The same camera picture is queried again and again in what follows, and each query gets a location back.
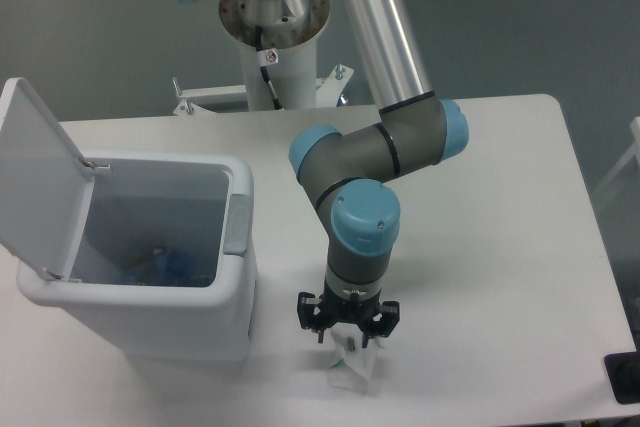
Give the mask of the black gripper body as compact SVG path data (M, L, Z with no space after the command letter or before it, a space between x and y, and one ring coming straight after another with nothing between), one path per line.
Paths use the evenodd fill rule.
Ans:
M336 323L347 323L357 325L367 335L379 335L378 322L374 320L379 314L379 297L380 291L365 300L361 300L359 296L354 300L351 296L343 298L325 283L320 305L319 330L327 330Z

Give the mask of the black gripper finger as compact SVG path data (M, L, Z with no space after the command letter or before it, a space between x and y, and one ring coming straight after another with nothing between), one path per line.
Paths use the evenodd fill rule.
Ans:
M400 303L384 301L374 309L374 314L360 323L361 347L366 348L371 339L387 338L400 322Z
M334 317L327 310L323 297L316 297L309 292L298 294L296 311L300 326L318 336L318 342L324 341L324 333L334 325Z

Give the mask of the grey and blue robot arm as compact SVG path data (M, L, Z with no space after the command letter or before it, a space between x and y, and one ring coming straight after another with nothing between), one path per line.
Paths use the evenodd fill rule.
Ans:
M323 335L352 324L371 340L388 337L400 320L399 304L380 298L400 224L388 182L461 153L469 129L459 106L434 93L402 0L343 2L380 119L348 134L311 127L290 146L296 179L329 240L323 292L300 293L296 308L305 330ZM315 37L328 10L326 0L221 0L220 18L248 47L270 109L291 106L275 83L275 59Z

